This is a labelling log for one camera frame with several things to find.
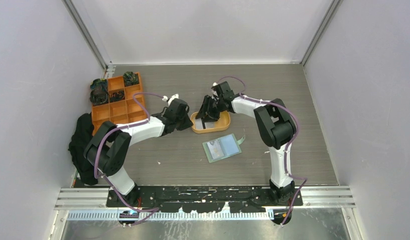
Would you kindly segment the green card holder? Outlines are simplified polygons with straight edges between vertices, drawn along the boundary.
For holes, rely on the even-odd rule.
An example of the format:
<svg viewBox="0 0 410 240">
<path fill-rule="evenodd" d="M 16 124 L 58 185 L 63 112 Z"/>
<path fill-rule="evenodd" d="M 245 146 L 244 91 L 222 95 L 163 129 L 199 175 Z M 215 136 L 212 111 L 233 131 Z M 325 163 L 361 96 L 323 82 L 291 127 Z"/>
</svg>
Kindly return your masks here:
<svg viewBox="0 0 410 240">
<path fill-rule="evenodd" d="M 232 133 L 232 134 L 229 134 L 229 135 L 219 137 L 219 138 L 214 139 L 214 140 L 219 140 L 220 145 L 222 147 L 222 150 L 224 152 L 224 156 L 221 157 L 221 158 L 212 160 L 211 156 L 210 156 L 210 153 L 209 153 L 209 150 L 208 150 L 208 147 L 206 145 L 206 143 L 209 142 L 209 141 L 206 141 L 206 142 L 202 143 L 202 146 L 204 148 L 204 152 L 206 154 L 206 157 L 207 157 L 209 163 L 214 163 L 214 162 L 217 162 L 217 161 L 220 161 L 220 160 L 223 160 L 223 159 L 229 158 L 231 156 L 242 153 L 240 145 L 244 142 L 245 135 L 242 136 L 241 138 L 237 139 L 235 137 L 235 135 Z"/>
</svg>

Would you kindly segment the white magnetic stripe card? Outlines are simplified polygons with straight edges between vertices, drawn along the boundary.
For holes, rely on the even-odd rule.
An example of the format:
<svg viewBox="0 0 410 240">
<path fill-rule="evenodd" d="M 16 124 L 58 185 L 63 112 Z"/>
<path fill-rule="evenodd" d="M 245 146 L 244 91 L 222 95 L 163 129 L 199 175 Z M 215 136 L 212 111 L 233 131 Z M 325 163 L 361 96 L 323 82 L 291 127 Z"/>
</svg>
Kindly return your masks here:
<svg viewBox="0 0 410 240">
<path fill-rule="evenodd" d="M 215 128 L 215 122 L 205 122 L 201 118 L 195 119 L 195 128 L 197 130 L 207 130 Z"/>
</svg>

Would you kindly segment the orange oval tray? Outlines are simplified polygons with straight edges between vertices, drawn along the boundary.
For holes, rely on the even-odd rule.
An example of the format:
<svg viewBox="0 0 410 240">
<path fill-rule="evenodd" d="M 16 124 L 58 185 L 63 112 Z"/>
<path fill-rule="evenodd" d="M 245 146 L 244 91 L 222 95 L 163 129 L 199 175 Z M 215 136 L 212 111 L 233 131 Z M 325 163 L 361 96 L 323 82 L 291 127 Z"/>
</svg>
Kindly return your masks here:
<svg viewBox="0 0 410 240">
<path fill-rule="evenodd" d="M 197 112 L 192 113 L 190 120 L 193 123 L 191 129 L 197 134 L 225 131 L 231 123 L 231 118 L 227 111 L 221 112 L 219 120 L 213 122 L 203 122 L 200 118 L 196 119 L 196 115 Z"/>
</svg>

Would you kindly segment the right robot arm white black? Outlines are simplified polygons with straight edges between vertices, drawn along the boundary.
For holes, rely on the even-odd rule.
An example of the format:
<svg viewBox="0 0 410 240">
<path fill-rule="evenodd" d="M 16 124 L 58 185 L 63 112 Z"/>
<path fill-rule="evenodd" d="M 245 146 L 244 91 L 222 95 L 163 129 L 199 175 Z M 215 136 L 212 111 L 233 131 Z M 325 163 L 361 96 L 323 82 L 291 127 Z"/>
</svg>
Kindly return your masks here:
<svg viewBox="0 0 410 240">
<path fill-rule="evenodd" d="M 223 112 L 254 118 L 259 135 L 270 151 L 270 198 L 276 205 L 285 204 L 295 192 L 294 179 L 290 173 L 290 150 L 297 136 L 297 126 L 290 111 L 279 98 L 265 101 L 247 97 L 235 93 L 226 81 L 215 83 L 211 89 L 213 94 L 204 96 L 195 118 L 203 126 L 218 121 Z"/>
</svg>

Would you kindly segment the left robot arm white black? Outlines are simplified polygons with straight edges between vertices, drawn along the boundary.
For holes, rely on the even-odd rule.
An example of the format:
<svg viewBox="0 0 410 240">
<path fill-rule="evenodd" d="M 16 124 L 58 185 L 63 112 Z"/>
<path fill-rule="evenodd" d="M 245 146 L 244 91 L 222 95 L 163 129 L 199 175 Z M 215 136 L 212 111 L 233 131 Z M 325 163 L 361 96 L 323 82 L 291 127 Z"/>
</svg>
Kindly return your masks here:
<svg viewBox="0 0 410 240">
<path fill-rule="evenodd" d="M 119 200 L 131 207 L 140 196 L 138 185 L 124 169 L 124 162 L 131 145 L 158 138 L 190 128 L 193 124 L 188 116 L 188 104 L 179 98 L 172 98 L 161 113 L 128 124 L 104 122 L 87 144 L 84 157 L 93 165 L 93 176 L 104 175 Z"/>
</svg>

